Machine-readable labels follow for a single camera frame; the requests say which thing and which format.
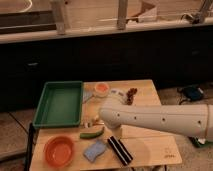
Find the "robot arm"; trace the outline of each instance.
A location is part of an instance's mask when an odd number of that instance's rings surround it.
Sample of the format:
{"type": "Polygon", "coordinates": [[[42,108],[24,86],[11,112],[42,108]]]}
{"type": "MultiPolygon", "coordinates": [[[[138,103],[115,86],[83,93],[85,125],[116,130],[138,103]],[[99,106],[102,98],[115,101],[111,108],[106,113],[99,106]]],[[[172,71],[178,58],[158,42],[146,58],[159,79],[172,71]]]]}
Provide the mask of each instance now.
{"type": "Polygon", "coordinates": [[[126,94],[112,89],[100,108],[100,118],[110,129],[131,125],[205,138],[213,141],[213,106],[128,106],[126,94]]]}

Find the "floor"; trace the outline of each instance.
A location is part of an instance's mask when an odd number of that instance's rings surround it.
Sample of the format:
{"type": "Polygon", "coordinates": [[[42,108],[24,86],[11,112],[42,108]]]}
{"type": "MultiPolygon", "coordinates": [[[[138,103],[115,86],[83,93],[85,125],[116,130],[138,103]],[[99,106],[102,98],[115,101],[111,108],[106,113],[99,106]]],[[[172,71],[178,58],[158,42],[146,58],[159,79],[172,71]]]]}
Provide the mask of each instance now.
{"type": "MultiPolygon", "coordinates": [[[[198,102],[186,102],[184,104],[213,104],[213,85],[204,83],[200,85],[204,91],[205,99],[198,102]]],[[[163,105],[177,105],[180,101],[180,94],[177,87],[167,88],[158,91],[163,105]]],[[[11,112],[26,130],[32,122],[35,110],[23,110],[11,112]]],[[[8,113],[0,114],[0,161],[8,154],[16,154],[26,150],[27,134],[8,113]]],[[[179,147],[183,163],[177,166],[168,166],[169,171],[211,171],[213,170],[213,146],[195,148],[187,137],[174,135],[179,147]]],[[[22,171],[24,158],[18,158],[7,162],[0,162],[0,171],[22,171]]],[[[137,171],[148,171],[150,168],[137,168],[137,171]]]]}

